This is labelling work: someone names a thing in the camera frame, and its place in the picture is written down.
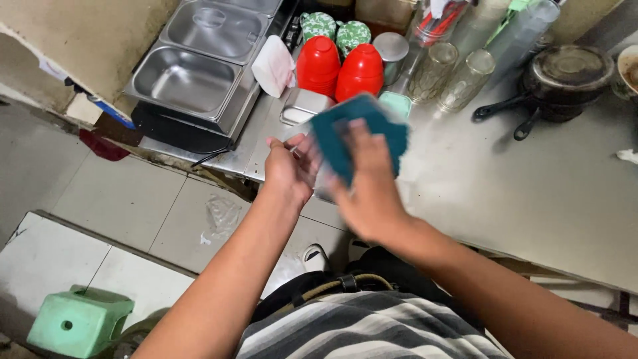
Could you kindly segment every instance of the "red plastic cup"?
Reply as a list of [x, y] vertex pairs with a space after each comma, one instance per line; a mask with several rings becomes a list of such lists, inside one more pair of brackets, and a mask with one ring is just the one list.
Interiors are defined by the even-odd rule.
[[343, 102], [362, 92], [378, 95], [383, 87], [383, 60], [373, 45], [363, 43], [346, 57], [339, 72], [337, 102]]
[[297, 58], [298, 87], [332, 96], [341, 69], [339, 52], [326, 36], [314, 36], [301, 48]]

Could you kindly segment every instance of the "metal canister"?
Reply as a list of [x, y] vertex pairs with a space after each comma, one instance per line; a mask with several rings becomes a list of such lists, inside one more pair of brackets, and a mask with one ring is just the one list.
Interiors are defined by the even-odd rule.
[[383, 33], [372, 42], [383, 59], [383, 85], [390, 86], [401, 76], [410, 46], [403, 36], [397, 33]]

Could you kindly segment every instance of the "hand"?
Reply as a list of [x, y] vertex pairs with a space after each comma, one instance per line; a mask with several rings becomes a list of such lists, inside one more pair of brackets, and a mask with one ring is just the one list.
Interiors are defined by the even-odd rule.
[[330, 189], [346, 223], [363, 239], [381, 244], [409, 224], [394, 184], [392, 159], [385, 136], [371, 135], [363, 119], [350, 121], [350, 152], [354, 177], [350, 191], [335, 177]]
[[297, 134], [286, 142], [266, 139], [271, 153], [266, 158], [264, 190], [275, 191], [299, 211], [314, 192], [315, 179], [322, 158], [312, 137]]

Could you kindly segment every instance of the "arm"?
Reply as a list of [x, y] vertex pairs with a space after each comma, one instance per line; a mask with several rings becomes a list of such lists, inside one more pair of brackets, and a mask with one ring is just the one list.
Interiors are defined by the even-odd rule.
[[364, 239], [413, 263], [483, 321], [517, 359], [631, 358], [638, 339], [456, 243], [403, 209], [385, 139], [351, 123], [352, 194], [332, 184], [342, 215]]
[[269, 139], [266, 181], [237, 230], [142, 345], [134, 359], [229, 358], [248, 325], [312, 187], [299, 179], [303, 135]]

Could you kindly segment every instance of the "black pot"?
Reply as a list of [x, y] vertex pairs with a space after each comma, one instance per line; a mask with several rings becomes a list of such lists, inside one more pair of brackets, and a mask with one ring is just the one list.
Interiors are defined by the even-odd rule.
[[479, 107], [472, 121], [480, 123], [522, 105], [535, 109], [514, 132], [514, 139], [522, 141], [540, 119], [560, 123], [578, 117], [603, 93], [613, 70], [611, 57], [598, 49], [575, 45], [548, 48], [536, 55], [523, 73], [520, 95]]

